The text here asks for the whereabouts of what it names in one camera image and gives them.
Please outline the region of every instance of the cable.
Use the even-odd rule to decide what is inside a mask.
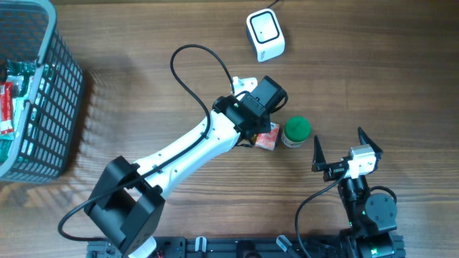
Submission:
[[[171,72],[172,72],[172,75],[174,76],[174,78],[177,80],[177,82],[179,82],[179,84],[201,105],[202,109],[204,110],[204,112],[206,113],[206,118],[207,118],[207,126],[206,126],[206,129],[204,130],[204,132],[201,134],[201,136],[199,136],[199,138],[194,141],[194,143],[192,143],[190,146],[188,146],[187,148],[185,148],[183,151],[181,151],[180,153],[176,154],[174,157],[168,159],[167,161],[164,161],[162,164],[160,164],[159,166],[155,167],[153,170],[143,174],[142,176],[139,176],[138,178],[135,178],[133,179],[132,181],[129,181],[128,183],[124,183],[116,188],[113,188],[111,190],[108,190],[106,191],[105,193],[102,193],[98,196],[95,196],[95,197],[92,197],[91,199],[83,202],[82,204],[76,206],[75,208],[73,208],[71,211],[69,211],[67,214],[65,214],[65,216],[62,217],[62,219],[59,221],[59,224],[57,225],[57,231],[59,232],[59,234],[61,236],[63,236],[64,238],[66,239],[69,239],[69,240],[73,240],[73,241],[78,241],[78,242],[93,242],[93,241],[108,241],[108,239],[106,239],[105,237],[78,237],[78,236],[72,236],[72,235],[69,235],[67,233],[64,232],[64,224],[65,222],[70,218],[72,217],[74,214],[76,214],[77,212],[79,212],[81,209],[84,209],[86,206],[89,206],[91,205],[92,203],[94,203],[95,201],[101,199],[101,198],[104,198],[108,195],[111,195],[119,190],[122,190],[124,188],[132,188],[134,187],[138,182],[142,181],[143,179],[153,175],[155,172],[157,171],[160,171],[162,168],[164,168],[165,166],[169,165],[170,163],[174,162],[177,158],[180,158],[181,156],[183,156],[185,153],[189,152],[191,149],[193,149],[194,147],[196,147],[196,145],[198,145],[204,138],[207,137],[207,133],[209,132],[210,130],[210,113],[206,107],[206,105],[201,101],[201,99],[199,99],[199,97],[194,94],[194,92],[192,92],[185,84],[184,82],[182,82],[179,78],[179,76],[176,74],[175,72],[175,69],[174,69],[174,59],[175,59],[175,56],[183,49],[187,49],[187,48],[199,48],[199,49],[203,49],[205,51],[207,51],[208,53],[210,53],[211,55],[213,55],[215,58],[217,58],[217,60],[219,61],[219,63],[223,66],[223,69],[224,71],[226,72],[227,76],[228,76],[228,79],[230,80],[231,82],[231,76],[230,76],[230,73],[228,72],[226,66],[224,65],[223,61],[218,57],[217,54],[215,54],[215,52],[213,52],[212,50],[210,50],[209,48],[207,47],[204,47],[204,46],[201,46],[201,45],[198,45],[198,44],[188,44],[188,45],[184,45],[183,47],[180,47],[178,48],[173,54],[172,54],[172,57],[171,57],[171,62],[170,62],[170,67],[171,67]]]
[[[304,200],[300,204],[300,206],[298,207],[298,210],[296,210],[296,214],[295,214],[296,237],[298,238],[298,242],[300,242],[301,249],[303,250],[303,252],[307,256],[307,258],[311,258],[311,255],[306,250],[306,247],[304,246],[303,240],[301,240],[300,229],[298,227],[298,216],[300,215],[300,211],[303,208],[303,206],[305,206],[309,201],[311,201],[315,197],[320,196],[321,194],[323,194],[323,193],[327,192],[328,190],[332,189],[333,187],[335,187],[339,182],[341,182],[341,180],[344,178],[345,175],[346,175],[346,173],[343,173],[343,175],[340,178],[338,178],[338,180],[334,181],[331,185],[329,185],[329,186],[325,187],[324,189],[318,191],[317,193],[313,194],[312,196],[309,196],[306,200]]]
[[[277,111],[279,111],[281,108],[283,108],[283,107],[285,106],[285,104],[287,104],[287,101],[288,101],[288,95],[285,94],[284,103],[282,103],[282,105],[280,105],[279,107],[273,109],[273,111],[271,111],[271,114],[273,114],[274,112],[277,112]]]
[[[394,202],[397,203],[397,195],[390,188],[387,188],[386,186],[373,186],[370,188],[370,192],[374,190],[386,191],[388,194],[390,194],[390,196],[392,196]]]
[[[271,8],[273,5],[277,4],[280,0],[275,0],[272,4],[268,5],[266,8]]]
[[[237,93],[237,95],[235,95],[235,97],[239,97],[239,96],[242,95],[242,94],[250,94],[250,91],[248,91],[248,90],[243,90],[242,92]]]

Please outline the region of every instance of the small box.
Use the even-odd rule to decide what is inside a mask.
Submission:
[[[258,62],[264,62],[284,52],[284,35],[273,10],[263,9],[249,15],[246,30]]]
[[[278,141],[280,126],[276,123],[271,123],[271,131],[269,133],[260,133],[255,141],[255,146],[273,151],[275,144]]]

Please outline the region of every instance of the white device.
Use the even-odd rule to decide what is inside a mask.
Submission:
[[[241,92],[252,92],[257,85],[258,81],[255,77],[240,79],[238,76],[234,76],[232,78],[232,86],[235,89],[235,95],[239,95],[239,97],[237,97],[238,100],[241,100],[244,97],[244,95],[240,94]]]
[[[278,18],[271,9],[263,9],[247,17],[247,37],[258,62],[277,57],[284,52],[285,39]]]
[[[352,147],[349,150],[351,160],[347,161],[349,169],[344,178],[358,178],[374,171],[376,166],[376,156],[373,148],[369,144]]]

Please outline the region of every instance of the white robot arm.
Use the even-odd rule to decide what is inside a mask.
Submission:
[[[256,78],[239,79],[233,77],[233,85],[237,99],[241,100],[244,95],[241,92],[252,92],[257,87]],[[231,150],[240,139],[240,132],[235,129],[235,124],[223,113],[210,113],[210,128],[205,140],[200,142],[187,154],[161,169],[161,173],[155,173],[146,178],[151,186],[158,185],[163,189],[161,196],[167,199],[171,192],[187,177],[201,168],[207,161]],[[204,133],[207,119],[203,119],[193,130],[180,137],[171,145],[165,147],[153,155],[137,160],[140,167],[137,172],[141,175],[151,171],[154,166],[174,157],[183,149],[190,146]]]
[[[123,256],[144,258],[156,248],[151,235],[165,201],[183,180],[241,140],[270,132],[270,114],[286,103],[285,90],[268,76],[260,84],[255,78],[234,81],[235,94],[219,97],[210,119],[171,145],[133,164],[120,156],[106,166],[91,193],[94,201],[84,204],[84,211]],[[137,201],[122,187],[134,181],[130,187],[141,193]]]

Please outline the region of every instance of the green package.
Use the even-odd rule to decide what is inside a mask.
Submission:
[[[34,63],[31,62],[12,62],[11,60],[7,61],[8,65],[8,75],[33,75],[35,73],[36,67]]]
[[[8,159],[12,146],[12,140],[0,140],[0,163],[3,163]]]

